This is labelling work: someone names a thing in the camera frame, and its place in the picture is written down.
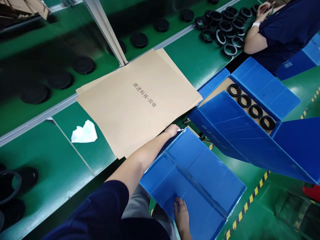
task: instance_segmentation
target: dark blue shirt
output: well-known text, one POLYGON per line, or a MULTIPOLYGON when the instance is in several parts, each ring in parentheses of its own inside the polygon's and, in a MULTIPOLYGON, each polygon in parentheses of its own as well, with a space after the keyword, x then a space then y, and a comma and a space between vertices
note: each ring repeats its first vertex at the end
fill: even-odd
POLYGON ((166 230, 154 219, 121 220, 128 199, 128 188, 122 182, 105 182, 64 223, 43 239, 170 240, 166 230))
POLYGON ((259 28, 268 47, 252 55, 271 73, 304 48, 320 30, 320 0, 291 0, 259 28))

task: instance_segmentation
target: hand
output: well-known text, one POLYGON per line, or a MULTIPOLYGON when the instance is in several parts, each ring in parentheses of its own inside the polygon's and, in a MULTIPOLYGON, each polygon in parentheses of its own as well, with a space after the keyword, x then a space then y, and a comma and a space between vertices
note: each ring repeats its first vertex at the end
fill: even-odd
POLYGON ((257 11, 257 17, 259 17, 261 14, 264 14, 264 12, 265 12, 267 9, 272 8, 275 3, 276 3, 276 2, 273 2, 273 3, 265 2, 265 3, 261 4, 261 5, 259 6, 259 8, 258 8, 258 11, 257 11))
POLYGON ((174 137, 177 134, 177 130, 179 129, 178 125, 171 124, 169 127, 167 127, 164 132, 169 133, 171 137, 174 137))
POLYGON ((174 203, 174 220, 176 222, 179 235, 182 240, 192 239, 189 229, 189 213, 186 202, 181 198, 176 198, 176 202, 174 203))

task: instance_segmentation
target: yellow black hazard tape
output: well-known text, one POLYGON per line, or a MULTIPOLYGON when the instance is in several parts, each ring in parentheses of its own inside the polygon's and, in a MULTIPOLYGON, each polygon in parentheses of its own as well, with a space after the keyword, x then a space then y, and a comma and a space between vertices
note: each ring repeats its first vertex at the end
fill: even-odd
POLYGON ((241 222, 243 215, 247 212, 250 204, 253 202, 254 198, 258 195, 259 189, 263 186, 264 182, 267 180, 270 171, 266 171, 263 175, 262 179, 260 180, 257 187, 254 189, 253 193, 250 195, 249 200, 244 205, 242 211, 239 213, 237 219, 233 222, 232 227, 227 231, 226 235, 224 236, 223 240, 229 240, 233 231, 237 229, 237 225, 241 222))

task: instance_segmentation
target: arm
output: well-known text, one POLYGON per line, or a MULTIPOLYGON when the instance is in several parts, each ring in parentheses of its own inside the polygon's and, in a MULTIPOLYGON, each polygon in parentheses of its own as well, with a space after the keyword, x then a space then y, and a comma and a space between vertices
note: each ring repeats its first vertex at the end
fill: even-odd
POLYGON ((177 129, 179 129, 179 127, 172 124, 159 136, 140 147, 121 164, 106 182, 118 180, 124 183, 129 190, 130 199, 145 171, 150 167, 169 138, 177 134, 177 129))

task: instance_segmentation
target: white tissue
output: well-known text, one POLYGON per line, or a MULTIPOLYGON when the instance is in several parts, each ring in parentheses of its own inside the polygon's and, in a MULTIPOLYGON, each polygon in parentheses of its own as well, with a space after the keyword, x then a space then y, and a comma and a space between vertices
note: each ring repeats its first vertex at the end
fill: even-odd
POLYGON ((93 122, 87 120, 83 127, 77 126, 77 129, 72 132, 72 143, 88 143, 98 139, 96 128, 93 122))

